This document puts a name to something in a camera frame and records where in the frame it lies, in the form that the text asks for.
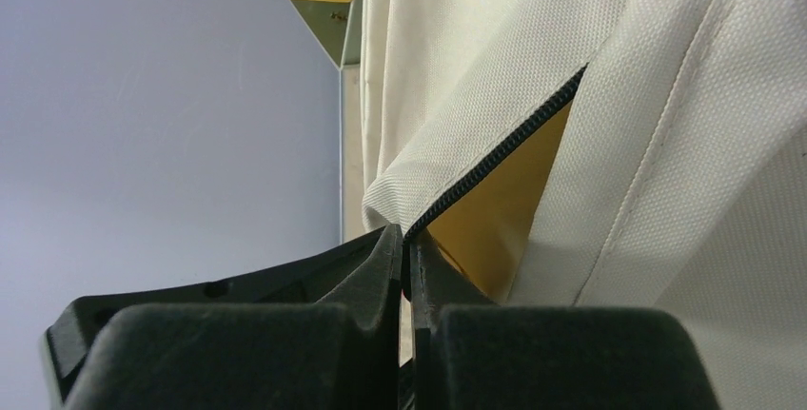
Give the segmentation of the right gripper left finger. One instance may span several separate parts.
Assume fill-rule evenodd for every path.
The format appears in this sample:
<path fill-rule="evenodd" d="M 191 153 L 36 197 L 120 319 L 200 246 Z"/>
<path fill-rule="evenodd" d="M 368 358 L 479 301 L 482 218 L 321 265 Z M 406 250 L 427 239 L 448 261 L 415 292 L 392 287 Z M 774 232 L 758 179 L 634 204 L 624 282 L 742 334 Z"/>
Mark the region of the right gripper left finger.
<path fill-rule="evenodd" d="M 67 409 L 394 409 L 402 232 L 315 303 L 146 303 L 98 333 Z"/>

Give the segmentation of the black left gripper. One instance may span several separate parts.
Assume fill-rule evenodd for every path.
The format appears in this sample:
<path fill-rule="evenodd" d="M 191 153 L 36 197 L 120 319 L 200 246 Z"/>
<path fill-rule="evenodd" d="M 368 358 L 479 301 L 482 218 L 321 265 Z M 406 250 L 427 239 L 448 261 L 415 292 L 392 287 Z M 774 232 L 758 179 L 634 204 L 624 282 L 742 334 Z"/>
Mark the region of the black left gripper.
<path fill-rule="evenodd" d="M 379 228 L 313 257 L 217 281 L 72 301 L 41 340 L 49 405 L 65 404 L 98 333 L 119 311 L 146 303 L 315 303 L 369 257 L 382 234 Z"/>

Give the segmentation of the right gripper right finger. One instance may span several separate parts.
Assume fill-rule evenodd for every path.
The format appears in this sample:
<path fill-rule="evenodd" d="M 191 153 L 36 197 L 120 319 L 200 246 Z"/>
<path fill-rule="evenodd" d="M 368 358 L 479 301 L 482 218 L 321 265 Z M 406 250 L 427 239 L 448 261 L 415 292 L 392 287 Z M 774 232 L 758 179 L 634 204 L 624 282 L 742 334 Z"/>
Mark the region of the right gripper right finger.
<path fill-rule="evenodd" d="M 682 325 L 653 309 L 502 306 L 408 242 L 418 409 L 715 409 Z"/>

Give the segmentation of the beige canvas backpack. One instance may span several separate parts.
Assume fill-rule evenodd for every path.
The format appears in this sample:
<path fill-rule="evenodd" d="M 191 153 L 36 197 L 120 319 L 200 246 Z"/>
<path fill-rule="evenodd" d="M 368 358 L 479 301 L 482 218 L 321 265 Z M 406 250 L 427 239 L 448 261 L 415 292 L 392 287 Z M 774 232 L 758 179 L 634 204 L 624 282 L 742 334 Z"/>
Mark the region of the beige canvas backpack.
<path fill-rule="evenodd" d="M 363 220 L 502 306 L 653 309 L 806 405 L 806 0 L 364 0 Z"/>

